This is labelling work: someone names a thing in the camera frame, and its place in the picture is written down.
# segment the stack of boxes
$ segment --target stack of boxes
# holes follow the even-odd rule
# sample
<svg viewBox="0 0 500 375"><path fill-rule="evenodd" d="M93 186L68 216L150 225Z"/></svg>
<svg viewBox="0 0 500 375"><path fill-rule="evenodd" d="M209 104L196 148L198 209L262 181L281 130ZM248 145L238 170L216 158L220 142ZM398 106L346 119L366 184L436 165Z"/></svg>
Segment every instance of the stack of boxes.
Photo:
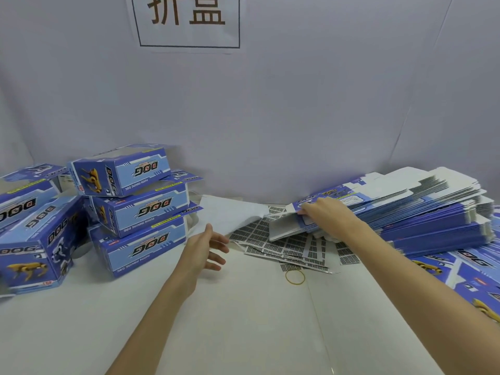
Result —
<svg viewBox="0 0 500 375"><path fill-rule="evenodd" d="M66 171L41 164L0 178L0 273L13 293L58 286L86 237L83 198L57 186Z"/></svg>
<svg viewBox="0 0 500 375"><path fill-rule="evenodd" d="M171 170L161 144L132 144L69 164L85 196L91 240L114 277L185 242L190 203L187 184L202 179Z"/></svg>

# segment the table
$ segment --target table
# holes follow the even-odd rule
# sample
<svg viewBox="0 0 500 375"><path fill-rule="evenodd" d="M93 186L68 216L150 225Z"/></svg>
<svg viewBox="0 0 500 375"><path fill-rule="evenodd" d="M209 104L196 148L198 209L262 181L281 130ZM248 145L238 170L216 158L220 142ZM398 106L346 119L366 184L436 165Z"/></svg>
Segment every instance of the table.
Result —
<svg viewBox="0 0 500 375"><path fill-rule="evenodd" d="M0 304L2 374L102 375L181 251L112 281L91 251L59 288ZM226 259L180 310L158 374L442 374L363 265L291 285L237 246Z"/></svg>

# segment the yellow rubber band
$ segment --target yellow rubber band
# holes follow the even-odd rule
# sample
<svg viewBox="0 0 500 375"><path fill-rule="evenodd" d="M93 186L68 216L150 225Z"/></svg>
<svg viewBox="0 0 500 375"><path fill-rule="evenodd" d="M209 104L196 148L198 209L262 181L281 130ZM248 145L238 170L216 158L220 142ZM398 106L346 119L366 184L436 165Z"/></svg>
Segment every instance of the yellow rubber band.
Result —
<svg viewBox="0 0 500 375"><path fill-rule="evenodd" d="M298 271L298 272L300 272L300 273L302 274L302 276L304 277L304 279L302 280L302 282L300 282L300 283L294 283L294 282L291 282L291 281L290 281L290 279L288 279L288 273L289 273L290 271ZM301 285L302 283L304 283L304 282L305 282L305 274L302 272L302 270L289 270L289 271L287 271L287 272L285 272L285 273L284 273L284 277L285 277L285 279L286 279L286 281L287 281L288 283L293 284L293 285Z"/></svg>

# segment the person's right hand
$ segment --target person's right hand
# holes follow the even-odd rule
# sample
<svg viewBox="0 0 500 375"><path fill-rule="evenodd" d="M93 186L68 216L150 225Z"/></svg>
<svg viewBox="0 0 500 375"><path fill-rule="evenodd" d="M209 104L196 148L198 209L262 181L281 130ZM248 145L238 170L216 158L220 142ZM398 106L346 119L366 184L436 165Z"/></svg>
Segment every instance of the person's right hand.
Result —
<svg viewBox="0 0 500 375"><path fill-rule="evenodd" d="M298 214L308 215L320 228L332 237L345 241L352 229L363 222L346 205L334 198L319 198L315 203L305 202Z"/></svg>

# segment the white paper sign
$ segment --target white paper sign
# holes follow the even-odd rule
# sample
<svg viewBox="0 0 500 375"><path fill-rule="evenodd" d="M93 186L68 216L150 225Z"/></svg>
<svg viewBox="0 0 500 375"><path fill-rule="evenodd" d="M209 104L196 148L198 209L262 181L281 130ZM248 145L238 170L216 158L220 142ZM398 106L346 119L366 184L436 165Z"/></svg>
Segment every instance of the white paper sign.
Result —
<svg viewBox="0 0 500 375"><path fill-rule="evenodd" d="M127 0L140 47L232 52L241 48L243 0Z"/></svg>

